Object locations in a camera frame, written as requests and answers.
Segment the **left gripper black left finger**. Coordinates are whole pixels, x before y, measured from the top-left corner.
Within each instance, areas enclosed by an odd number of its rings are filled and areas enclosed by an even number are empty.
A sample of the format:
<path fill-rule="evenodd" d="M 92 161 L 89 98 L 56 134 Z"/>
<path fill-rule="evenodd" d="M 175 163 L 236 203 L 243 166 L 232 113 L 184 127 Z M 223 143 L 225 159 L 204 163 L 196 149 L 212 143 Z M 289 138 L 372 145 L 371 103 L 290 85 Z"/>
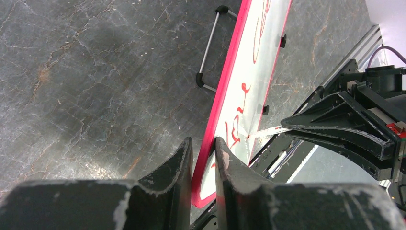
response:
<path fill-rule="evenodd" d="M 192 138 L 131 189 L 125 230 L 187 230 L 190 225 Z"/>

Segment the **red capped whiteboard marker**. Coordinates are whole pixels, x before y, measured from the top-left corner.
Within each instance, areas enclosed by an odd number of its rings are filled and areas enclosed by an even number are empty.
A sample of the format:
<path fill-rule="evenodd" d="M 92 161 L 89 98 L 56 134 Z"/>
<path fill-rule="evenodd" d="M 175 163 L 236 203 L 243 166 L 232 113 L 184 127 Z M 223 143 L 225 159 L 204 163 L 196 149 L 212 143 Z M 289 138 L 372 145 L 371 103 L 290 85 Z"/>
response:
<path fill-rule="evenodd" d="M 288 132 L 288 131 L 291 131 L 291 130 L 288 128 L 283 128 L 282 126 L 274 126 L 274 127 L 270 127 L 270 128 L 249 134 L 247 136 L 247 139 L 249 139 L 249 138 L 256 139 L 256 138 L 265 137 L 265 136 L 273 136 L 273 135 Z"/>

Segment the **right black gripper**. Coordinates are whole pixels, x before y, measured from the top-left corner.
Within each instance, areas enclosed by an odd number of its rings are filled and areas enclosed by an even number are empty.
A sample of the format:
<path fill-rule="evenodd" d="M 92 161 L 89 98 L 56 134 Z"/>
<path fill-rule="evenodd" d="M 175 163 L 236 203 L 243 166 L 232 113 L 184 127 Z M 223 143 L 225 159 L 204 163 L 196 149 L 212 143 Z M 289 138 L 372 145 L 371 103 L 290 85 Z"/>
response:
<path fill-rule="evenodd" d="M 406 69 L 341 73 L 338 91 L 283 119 L 287 136 L 344 156 L 378 181 L 398 182 L 406 172 Z"/>

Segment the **white board with pink rim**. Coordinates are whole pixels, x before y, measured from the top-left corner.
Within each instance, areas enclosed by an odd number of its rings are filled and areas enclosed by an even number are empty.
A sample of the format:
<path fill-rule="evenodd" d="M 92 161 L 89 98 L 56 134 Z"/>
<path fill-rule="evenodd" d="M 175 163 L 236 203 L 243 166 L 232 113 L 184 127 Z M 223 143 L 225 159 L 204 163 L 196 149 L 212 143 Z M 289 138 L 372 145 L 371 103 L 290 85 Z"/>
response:
<path fill-rule="evenodd" d="M 237 15 L 223 71 L 192 177 L 191 203 L 202 208 L 215 197 L 214 139 L 221 137 L 245 164 L 266 106 L 289 0 L 244 0 Z"/>

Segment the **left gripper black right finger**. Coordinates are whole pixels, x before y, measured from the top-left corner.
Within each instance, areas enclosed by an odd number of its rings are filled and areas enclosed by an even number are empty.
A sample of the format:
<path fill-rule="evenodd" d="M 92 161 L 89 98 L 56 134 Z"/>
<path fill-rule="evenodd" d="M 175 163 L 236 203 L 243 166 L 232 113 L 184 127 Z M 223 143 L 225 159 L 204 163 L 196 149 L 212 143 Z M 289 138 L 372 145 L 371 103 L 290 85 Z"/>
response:
<path fill-rule="evenodd" d="M 220 230 L 272 230 L 271 190 L 267 180 L 238 157 L 223 138 L 215 138 L 215 183 Z"/>

